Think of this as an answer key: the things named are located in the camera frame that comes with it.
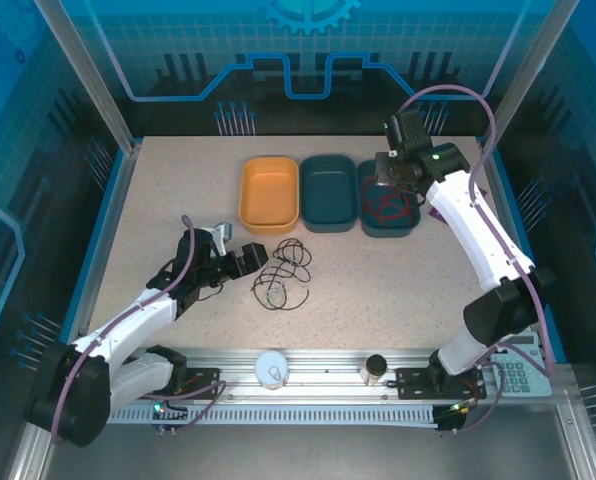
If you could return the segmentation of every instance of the plastic tray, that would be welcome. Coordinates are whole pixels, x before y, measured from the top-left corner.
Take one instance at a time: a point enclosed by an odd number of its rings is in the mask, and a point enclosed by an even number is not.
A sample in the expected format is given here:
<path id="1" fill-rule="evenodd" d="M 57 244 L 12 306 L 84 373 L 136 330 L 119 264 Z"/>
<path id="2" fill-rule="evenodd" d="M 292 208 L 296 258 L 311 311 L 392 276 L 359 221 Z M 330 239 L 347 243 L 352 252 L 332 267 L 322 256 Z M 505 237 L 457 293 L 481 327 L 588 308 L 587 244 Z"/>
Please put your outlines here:
<path id="1" fill-rule="evenodd" d="M 367 160 L 358 165 L 358 193 L 360 198 L 360 221 L 362 230 L 370 237 L 374 238 L 395 238 L 405 237 L 420 222 L 420 208 L 418 207 L 418 200 L 415 195 L 407 194 L 406 198 L 409 202 L 409 214 L 400 216 L 399 218 L 380 220 L 369 213 L 366 203 L 372 202 L 374 210 L 378 208 L 379 199 L 387 193 L 393 192 L 394 187 L 381 187 L 373 185 L 373 177 L 376 169 L 376 162 L 374 160 Z M 405 206 L 400 197 L 394 198 L 389 202 L 393 206 L 388 206 L 382 211 L 382 215 L 388 217 L 402 212 Z"/>
<path id="2" fill-rule="evenodd" d="M 300 164 L 300 214 L 308 230 L 346 232 L 359 210 L 356 165 L 350 158 L 317 155 Z"/>
<path id="3" fill-rule="evenodd" d="M 240 221 L 256 235 L 291 232 L 298 220 L 298 165 L 288 157 L 256 157 L 242 170 Z"/>

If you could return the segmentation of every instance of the glass wall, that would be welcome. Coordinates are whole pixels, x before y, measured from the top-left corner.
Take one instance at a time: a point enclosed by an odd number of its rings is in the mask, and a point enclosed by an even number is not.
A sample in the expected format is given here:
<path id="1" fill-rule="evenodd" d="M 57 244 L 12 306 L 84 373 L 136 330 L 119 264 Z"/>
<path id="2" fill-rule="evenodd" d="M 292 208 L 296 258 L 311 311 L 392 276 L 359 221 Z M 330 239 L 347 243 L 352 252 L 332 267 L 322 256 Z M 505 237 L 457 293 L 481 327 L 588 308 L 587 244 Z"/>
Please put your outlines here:
<path id="1" fill-rule="evenodd" d="M 116 150 L 33 2 L 0 2 L 0 477 L 37 358 L 65 319 Z"/>
<path id="2" fill-rule="evenodd" d="M 596 383 L 596 0 L 581 0 L 501 153 L 581 386 Z"/>
<path id="3" fill-rule="evenodd" d="M 553 0 L 64 3 L 142 136 L 379 134 L 442 83 L 496 105 Z M 486 126 L 463 95 L 419 107 L 434 134 Z"/>

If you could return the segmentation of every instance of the work table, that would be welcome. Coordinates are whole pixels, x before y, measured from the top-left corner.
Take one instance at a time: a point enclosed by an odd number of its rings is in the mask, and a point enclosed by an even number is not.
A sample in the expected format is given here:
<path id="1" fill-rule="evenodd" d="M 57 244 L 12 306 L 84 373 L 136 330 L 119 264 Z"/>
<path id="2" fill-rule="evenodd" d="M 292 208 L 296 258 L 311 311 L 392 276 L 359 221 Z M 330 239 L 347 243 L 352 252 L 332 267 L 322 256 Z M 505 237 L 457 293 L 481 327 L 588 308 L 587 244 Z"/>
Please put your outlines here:
<path id="1" fill-rule="evenodd" d="M 473 137 L 451 141 L 470 163 Z M 233 224 L 227 249 L 256 241 L 271 252 L 298 238 L 313 255 L 307 302 L 294 311 L 268 311 L 250 291 L 255 275 L 225 284 L 219 295 L 194 304 L 151 343 L 208 348 L 437 348 L 463 323 L 462 309 L 482 292 L 467 255 L 444 223 L 422 207 L 422 220 L 405 238 L 366 236 L 358 221 L 340 234 L 314 234 L 299 220 L 281 237 L 254 236 L 238 219 L 240 175 L 252 157 L 283 155 L 298 163 L 326 153 L 360 163 L 386 149 L 383 137 L 147 137 L 142 143 L 111 249 L 90 330 L 126 308 L 145 283 L 174 257 L 184 231 Z M 490 191 L 484 172 L 479 185 Z M 493 196 L 487 202 L 493 209 Z M 201 296 L 211 293 L 204 289 Z"/>

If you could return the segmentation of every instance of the orange tray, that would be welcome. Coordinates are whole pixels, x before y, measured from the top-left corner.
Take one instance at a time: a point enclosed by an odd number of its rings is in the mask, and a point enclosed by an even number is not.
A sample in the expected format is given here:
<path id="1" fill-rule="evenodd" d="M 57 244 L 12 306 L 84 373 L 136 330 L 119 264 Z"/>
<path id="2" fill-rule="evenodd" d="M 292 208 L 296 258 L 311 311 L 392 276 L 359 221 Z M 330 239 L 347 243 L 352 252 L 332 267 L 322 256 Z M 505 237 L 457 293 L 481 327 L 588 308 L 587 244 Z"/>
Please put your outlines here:
<path id="1" fill-rule="evenodd" d="M 298 165 L 288 157 L 256 157 L 242 170 L 240 221 L 256 235 L 282 235 L 299 214 Z"/>

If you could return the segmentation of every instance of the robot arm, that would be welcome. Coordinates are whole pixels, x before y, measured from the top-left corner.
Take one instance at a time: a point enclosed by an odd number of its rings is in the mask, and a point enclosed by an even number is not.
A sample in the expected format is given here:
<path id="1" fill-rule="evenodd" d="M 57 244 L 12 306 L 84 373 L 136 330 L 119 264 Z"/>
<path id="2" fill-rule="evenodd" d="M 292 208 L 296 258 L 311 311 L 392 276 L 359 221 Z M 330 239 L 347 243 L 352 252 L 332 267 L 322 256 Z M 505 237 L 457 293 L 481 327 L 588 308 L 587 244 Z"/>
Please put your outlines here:
<path id="1" fill-rule="evenodd" d="M 25 406 L 28 422 L 51 429 L 65 379 L 92 342 L 97 342 L 96 347 L 82 364 L 63 407 L 58 432 L 64 440 L 78 446 L 88 445 L 102 431 L 111 412 L 147 393 L 160 390 L 173 393 L 183 386 L 187 373 L 184 355 L 155 346 L 131 361 L 128 359 L 147 339 L 198 301 L 202 288 L 218 287 L 230 279 L 253 273 L 268 260 L 264 246 L 257 243 L 243 246 L 241 256 L 227 251 L 224 243 L 231 238 L 229 224 L 195 229 L 193 234 L 191 266 L 167 295 L 143 306 L 146 300 L 171 285 L 182 271 L 191 245 L 189 231 L 178 242 L 176 257 L 149 280 L 147 288 L 125 311 L 136 305 L 140 308 L 103 340 L 100 333 L 114 319 L 70 345 L 54 342 L 47 347 Z"/>
<path id="2" fill-rule="evenodd" d="M 385 130 L 390 152 L 376 154 L 377 184 L 414 189 L 425 196 L 458 238 L 485 292 L 464 308 L 465 324 L 454 339 L 429 359 L 430 379 L 442 396 L 450 377 L 471 369 L 490 347 L 535 323 L 536 313 L 518 271 L 474 208 L 469 164 L 460 150 L 450 143 L 434 147 L 416 109 L 389 117 Z M 551 272 L 534 268 L 479 191 L 476 202 L 538 292 L 544 291 L 553 283 Z"/>

